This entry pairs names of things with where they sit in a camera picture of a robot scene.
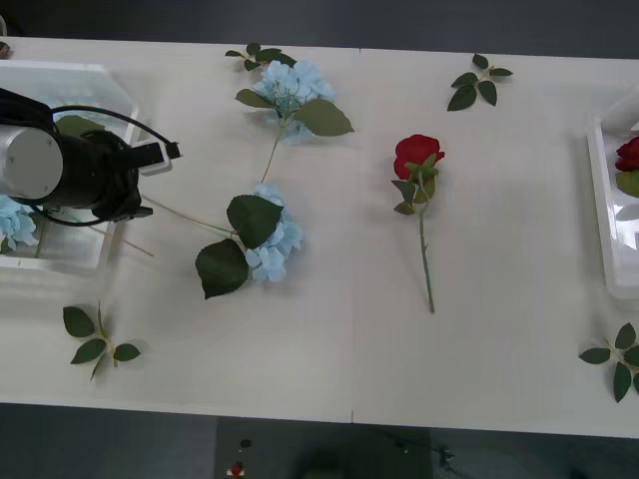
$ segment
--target rose stem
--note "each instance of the rose stem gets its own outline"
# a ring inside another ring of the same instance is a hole
[[[428,260],[426,259],[426,248],[428,244],[425,244],[423,238],[423,216],[426,213],[426,208],[419,212],[419,239],[421,240],[421,259],[423,260],[423,272],[426,275],[426,287],[428,289],[428,303],[430,304],[430,312],[435,314],[435,304],[432,298],[432,287],[430,285],[430,273],[428,272]]]

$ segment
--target blue hydrangea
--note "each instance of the blue hydrangea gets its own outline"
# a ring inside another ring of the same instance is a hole
[[[33,238],[36,225],[30,214],[29,207],[14,202],[9,197],[0,196],[0,242],[7,240],[8,246],[15,250],[16,242],[24,242],[28,245],[37,244]]]
[[[293,248],[302,248],[302,228],[293,221],[293,217],[282,200],[275,185],[256,185],[255,195],[271,203],[284,207],[282,217],[271,237],[255,249],[247,249],[247,263],[253,268],[253,279],[262,282],[266,279],[280,282],[287,274],[286,261]]]
[[[287,120],[290,114],[317,98],[333,103],[335,101],[334,89],[321,77],[318,67],[312,63],[297,62],[291,68],[280,62],[271,62],[254,89],[276,106],[280,116],[273,113],[271,120],[281,126],[286,125],[282,139],[289,145],[301,143],[315,136],[302,122]]]

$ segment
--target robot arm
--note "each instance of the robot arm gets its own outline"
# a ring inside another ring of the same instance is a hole
[[[88,132],[82,138],[60,134],[53,115],[72,110],[103,113],[133,123],[158,137],[166,152],[155,142],[132,148],[106,131]],[[0,195],[31,206],[55,223],[89,226],[151,215],[152,209],[141,206],[139,173],[167,171],[171,160],[179,156],[176,143],[115,112],[75,106],[51,110],[0,89]],[[72,224],[46,213],[63,207],[91,210],[97,219]]]

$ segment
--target white plastic bin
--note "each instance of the white plastic bin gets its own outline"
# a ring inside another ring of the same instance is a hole
[[[606,285],[620,299],[639,298],[639,199],[617,188],[616,152],[639,136],[638,123],[639,89],[595,116],[587,132]]]
[[[101,107],[137,119],[139,110],[127,93],[100,65],[49,62],[0,62],[0,88],[32,98],[51,108],[63,105]],[[70,112],[104,125],[128,144],[135,142],[139,130],[133,125],[105,115]],[[84,220],[86,213],[77,213]],[[47,222],[38,227],[37,237],[44,231],[40,247],[19,243],[18,249],[0,254],[0,267],[46,269],[60,272],[89,272],[99,269],[107,260],[116,227],[97,226],[101,235],[88,228],[69,228]]]

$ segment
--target green leaf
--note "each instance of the green leaf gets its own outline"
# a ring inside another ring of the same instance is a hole
[[[120,344],[116,347],[116,352],[113,353],[113,358],[117,361],[130,361],[131,359],[135,359],[141,354],[140,349],[138,349],[133,344],[129,344],[125,342],[124,344]]]
[[[274,108],[275,105],[264,97],[261,97],[253,90],[245,88],[236,95],[236,100],[254,108]]]
[[[477,99],[477,91],[472,85],[461,87],[455,92],[448,104],[449,112],[458,112],[470,107]]]
[[[229,223],[249,249],[262,245],[273,234],[284,207],[254,195],[241,195],[227,208]]]
[[[463,87],[464,85],[474,85],[477,82],[477,80],[479,79],[474,73],[468,72],[461,75],[457,80],[452,82],[452,85],[450,86],[452,88],[459,88],[459,87]]]
[[[616,176],[617,188],[626,195],[639,198],[639,170],[634,172],[618,173]]]
[[[84,362],[93,361],[102,354],[106,345],[107,343],[105,340],[99,337],[88,340],[78,348],[76,355],[73,356],[73,359],[71,360],[71,364],[82,364]]]
[[[67,306],[62,310],[64,327],[73,337],[87,337],[96,332],[96,326],[89,315],[76,306]]]
[[[479,93],[486,102],[493,107],[497,105],[497,88],[494,83],[490,80],[485,80],[481,82],[477,88],[479,88]]]
[[[417,190],[414,201],[418,205],[423,205],[424,203],[428,203],[430,200],[432,200],[432,197],[434,195],[435,195],[435,179],[431,178],[423,184],[423,189]]]
[[[424,183],[423,188],[426,190],[426,194],[429,197],[435,196],[435,178],[429,179],[426,183]]]
[[[244,68],[247,70],[247,72],[252,72],[253,70],[255,70],[256,68],[260,66],[261,65],[258,62],[253,62],[251,60],[244,61]]]
[[[635,328],[629,322],[619,329],[617,339],[615,339],[615,347],[618,349],[628,349],[635,343],[637,339],[637,333]]]
[[[321,137],[338,137],[354,131],[346,115],[333,103],[321,98],[301,107],[296,113],[296,120]]]
[[[56,122],[58,131],[63,135],[70,137],[82,138],[83,133],[94,132],[96,130],[104,130],[104,127],[91,120],[87,120],[77,115],[67,115]]]
[[[399,205],[397,205],[393,209],[396,212],[401,213],[402,215],[410,216],[410,215],[414,215],[415,214],[415,208],[413,208],[407,202],[401,202]]]
[[[415,196],[415,185],[409,182],[402,182],[400,180],[392,180],[392,183],[397,187],[403,200],[409,205],[412,205],[412,199]]]
[[[98,368],[100,367],[100,365],[102,363],[104,363],[105,358],[107,357],[106,354],[102,354],[100,356],[100,359],[98,359],[98,362],[96,362],[96,365],[93,366],[93,372],[91,372],[91,380],[93,381],[94,376],[96,375],[96,372],[98,372]]]
[[[417,193],[415,194],[415,200],[414,200],[417,205],[423,205],[424,203],[428,203],[429,200],[430,198],[422,189],[417,190]]]
[[[493,68],[490,70],[491,77],[509,77],[510,75],[512,75],[512,72],[505,68]]]
[[[247,45],[247,53],[253,57],[260,51],[261,48],[262,46],[259,43],[250,43],[249,45]]]
[[[434,178],[437,175],[439,175],[439,170],[437,168],[433,168],[433,167],[422,168],[420,171],[421,171],[421,175],[424,178]]]
[[[272,62],[281,52],[279,48],[265,48],[256,53],[256,62]]]
[[[623,355],[626,362],[632,366],[639,367],[639,346],[631,347]]]
[[[235,291],[249,278],[249,265],[232,239],[203,248],[196,259],[205,299]]]
[[[488,59],[482,55],[478,55],[475,53],[475,55],[472,57],[472,63],[475,64],[476,67],[480,68],[481,70],[485,70],[486,68],[488,68]]]
[[[285,55],[284,53],[279,53],[275,56],[273,61],[278,61],[284,65],[289,65],[291,68],[294,67],[297,63],[297,60],[294,60],[289,55]]]
[[[632,384],[632,374],[630,374],[630,369],[621,362],[618,362],[617,367],[615,368],[615,378],[613,383],[615,401],[619,402],[624,398],[626,392],[630,389],[630,384]]]
[[[603,364],[610,359],[610,349],[607,347],[593,347],[579,354],[579,359],[588,364]]]

